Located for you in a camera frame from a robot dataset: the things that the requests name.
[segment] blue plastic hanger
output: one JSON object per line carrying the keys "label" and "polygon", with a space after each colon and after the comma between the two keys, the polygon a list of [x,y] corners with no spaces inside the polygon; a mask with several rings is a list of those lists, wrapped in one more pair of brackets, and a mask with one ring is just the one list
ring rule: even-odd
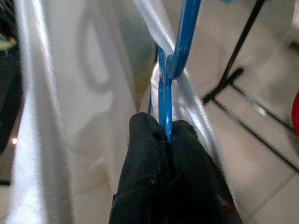
{"label": "blue plastic hanger", "polygon": [[177,79],[181,75],[186,65],[200,2],[200,0],[183,1],[176,46],[173,54],[167,57],[166,62],[163,50],[158,47],[160,64],[158,90],[159,124],[163,127],[169,144],[171,144],[172,132],[171,83],[172,80]]}

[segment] red object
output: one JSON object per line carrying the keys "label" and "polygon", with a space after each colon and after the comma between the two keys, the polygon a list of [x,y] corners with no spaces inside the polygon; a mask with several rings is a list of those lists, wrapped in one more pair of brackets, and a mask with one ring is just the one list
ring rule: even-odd
{"label": "red object", "polygon": [[292,121],[296,134],[299,136],[299,92],[297,93],[292,107]]}

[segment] black metal stand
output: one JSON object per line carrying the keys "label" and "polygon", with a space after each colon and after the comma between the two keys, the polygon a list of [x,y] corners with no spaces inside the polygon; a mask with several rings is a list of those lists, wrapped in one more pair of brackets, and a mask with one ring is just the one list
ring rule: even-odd
{"label": "black metal stand", "polygon": [[254,132],[251,128],[249,128],[240,118],[238,118],[237,115],[235,115],[231,110],[226,108],[224,105],[222,105],[219,101],[215,99],[217,94],[219,94],[224,88],[226,88],[228,85],[232,86],[235,91],[237,91],[239,94],[241,94],[246,100],[251,102],[254,105],[257,105],[258,107],[262,108],[271,118],[273,118],[275,121],[283,125],[286,129],[289,131],[295,133],[294,129],[289,126],[287,123],[282,121],[280,118],[278,118],[276,115],[274,115],[269,109],[265,108],[258,100],[256,100],[254,97],[249,95],[247,92],[241,90],[239,87],[237,87],[234,84],[234,81],[242,75],[244,72],[243,68],[236,69],[232,75],[228,78],[228,74],[235,62],[235,59],[237,58],[240,49],[254,23],[254,21],[257,18],[258,13],[260,12],[265,0],[257,0],[252,12],[246,22],[246,25],[241,33],[241,36],[235,46],[235,49],[233,51],[233,54],[231,55],[229,62],[224,70],[224,73],[221,77],[221,80],[219,84],[211,90],[207,95],[205,95],[202,98],[203,104],[206,105],[210,100],[213,101],[219,108],[221,108],[232,120],[234,120],[237,124],[242,126],[245,130],[247,130],[249,133],[251,133],[256,139],[258,139],[261,143],[263,143],[266,147],[268,147],[269,150],[271,150],[276,156],[278,156],[280,159],[282,159],[288,166],[290,166],[294,171],[299,173],[299,169],[296,167],[295,164],[293,164],[291,161],[289,161],[287,158],[284,157],[283,154],[281,154],[275,147],[273,147],[270,143],[268,143],[266,140],[264,140],[261,136],[259,136],[256,132]]}

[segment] gloved hand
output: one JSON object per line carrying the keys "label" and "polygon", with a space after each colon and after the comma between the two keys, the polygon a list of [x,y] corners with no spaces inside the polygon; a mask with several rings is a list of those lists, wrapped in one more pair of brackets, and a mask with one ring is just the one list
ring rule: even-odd
{"label": "gloved hand", "polygon": [[111,224],[242,223],[224,178],[186,121],[172,124],[171,148],[156,120],[138,113]]}

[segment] tiled floor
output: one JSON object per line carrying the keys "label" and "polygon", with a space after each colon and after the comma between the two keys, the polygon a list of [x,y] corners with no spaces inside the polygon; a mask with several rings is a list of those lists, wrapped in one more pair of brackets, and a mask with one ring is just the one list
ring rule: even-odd
{"label": "tiled floor", "polygon": [[[176,29],[181,1],[164,2]],[[199,96],[217,85],[254,3],[255,0],[202,3],[187,63]],[[292,0],[265,2],[234,64],[234,68],[245,68],[235,84],[290,125],[292,102],[299,90],[299,54],[287,47],[293,4]],[[260,113],[231,87],[217,100],[299,168],[299,140],[292,132]],[[244,223],[299,223],[299,174],[215,103],[208,103],[206,112],[223,151]],[[8,209],[8,195],[9,188],[1,187],[0,223]]]}

